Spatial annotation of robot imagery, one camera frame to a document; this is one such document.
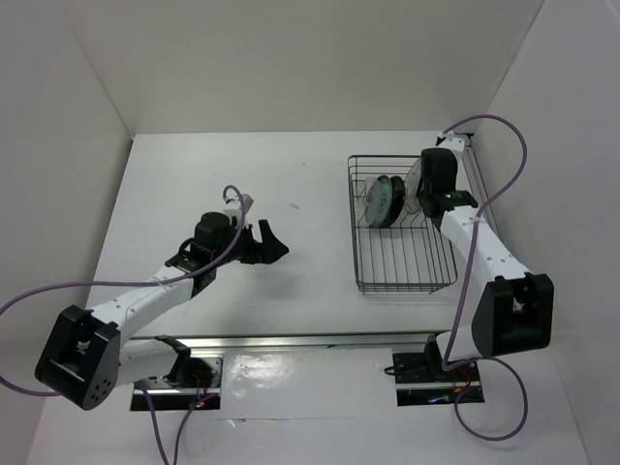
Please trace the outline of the frosted beige glass plate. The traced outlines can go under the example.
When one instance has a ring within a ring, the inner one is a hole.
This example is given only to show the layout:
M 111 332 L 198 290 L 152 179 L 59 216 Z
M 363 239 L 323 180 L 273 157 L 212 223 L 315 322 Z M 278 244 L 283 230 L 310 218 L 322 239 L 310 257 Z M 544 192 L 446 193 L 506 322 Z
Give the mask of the frosted beige glass plate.
M 421 209 L 419 186 L 421 181 L 421 159 L 417 159 L 404 178 L 405 200 L 404 209 L 408 214 L 416 214 Z

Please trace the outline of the black round plate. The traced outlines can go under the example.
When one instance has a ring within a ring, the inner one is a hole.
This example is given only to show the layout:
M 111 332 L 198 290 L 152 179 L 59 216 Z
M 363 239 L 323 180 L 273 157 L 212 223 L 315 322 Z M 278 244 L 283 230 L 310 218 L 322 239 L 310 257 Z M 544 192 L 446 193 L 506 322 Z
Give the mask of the black round plate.
M 406 197 L 406 188 L 401 176 L 392 176 L 390 183 L 392 187 L 391 202 L 387 217 L 381 225 L 382 228 L 389 228 L 398 219 Z

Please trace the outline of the blue patterned ceramic plate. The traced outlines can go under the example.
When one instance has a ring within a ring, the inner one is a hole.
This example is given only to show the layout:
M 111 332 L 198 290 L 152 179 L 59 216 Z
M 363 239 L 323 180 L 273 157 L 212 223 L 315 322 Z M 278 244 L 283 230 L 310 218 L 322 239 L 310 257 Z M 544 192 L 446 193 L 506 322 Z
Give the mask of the blue patterned ceramic plate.
M 379 228 L 388 217 L 392 200 L 390 178 L 384 174 L 366 179 L 364 220 L 368 228 Z

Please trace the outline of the clear ribbed glass plate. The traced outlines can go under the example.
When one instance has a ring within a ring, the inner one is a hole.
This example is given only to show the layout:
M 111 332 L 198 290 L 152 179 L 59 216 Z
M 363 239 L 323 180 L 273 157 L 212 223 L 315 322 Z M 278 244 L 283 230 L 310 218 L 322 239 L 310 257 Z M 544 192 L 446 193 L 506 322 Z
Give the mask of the clear ribbed glass plate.
M 372 228 L 373 225 L 377 222 L 378 218 L 382 215 L 381 182 L 376 176 L 366 177 L 357 193 L 357 223 L 362 228 Z

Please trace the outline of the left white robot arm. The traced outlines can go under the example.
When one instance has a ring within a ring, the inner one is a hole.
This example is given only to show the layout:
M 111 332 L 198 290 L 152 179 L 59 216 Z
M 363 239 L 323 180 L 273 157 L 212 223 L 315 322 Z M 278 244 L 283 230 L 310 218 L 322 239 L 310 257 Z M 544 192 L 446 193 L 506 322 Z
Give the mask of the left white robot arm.
M 273 264 L 289 247 L 259 221 L 261 237 L 242 226 L 237 214 L 203 214 L 192 237 L 147 282 L 117 298 L 82 309 L 72 305 L 56 319 L 35 368 L 36 379 L 84 411 L 99 406 L 112 390 L 155 377 L 171 387 L 206 388 L 207 364 L 179 340 L 134 336 L 172 308 L 204 291 L 217 269 L 231 262 Z

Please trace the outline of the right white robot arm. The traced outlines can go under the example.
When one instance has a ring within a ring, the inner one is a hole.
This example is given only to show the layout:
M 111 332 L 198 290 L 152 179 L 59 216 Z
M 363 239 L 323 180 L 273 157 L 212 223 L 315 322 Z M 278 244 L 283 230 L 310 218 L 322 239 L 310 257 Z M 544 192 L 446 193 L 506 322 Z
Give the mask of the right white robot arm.
M 417 197 L 424 216 L 466 261 L 452 329 L 426 352 L 427 376 L 443 380 L 463 359 L 535 351 L 551 339 L 554 285 L 517 260 L 480 214 L 478 203 L 456 188 L 458 163 L 447 148 L 420 155 Z

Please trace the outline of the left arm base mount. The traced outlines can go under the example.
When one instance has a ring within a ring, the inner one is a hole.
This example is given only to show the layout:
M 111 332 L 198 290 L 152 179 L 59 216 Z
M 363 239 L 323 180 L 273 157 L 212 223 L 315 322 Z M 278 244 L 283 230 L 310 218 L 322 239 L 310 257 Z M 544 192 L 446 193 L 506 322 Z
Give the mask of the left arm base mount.
M 156 412 L 216 411 L 221 407 L 221 384 L 224 360 L 209 355 L 192 358 L 181 372 L 179 381 L 150 377 L 145 389 Z

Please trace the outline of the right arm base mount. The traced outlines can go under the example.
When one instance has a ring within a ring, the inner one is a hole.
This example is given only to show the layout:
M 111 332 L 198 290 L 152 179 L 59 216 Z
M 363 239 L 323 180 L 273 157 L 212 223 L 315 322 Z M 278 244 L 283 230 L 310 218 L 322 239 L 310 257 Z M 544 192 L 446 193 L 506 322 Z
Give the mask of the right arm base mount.
M 384 373 L 395 382 L 398 407 L 484 403 L 481 376 L 476 365 L 446 372 L 441 362 L 431 362 L 423 353 L 394 353 Z

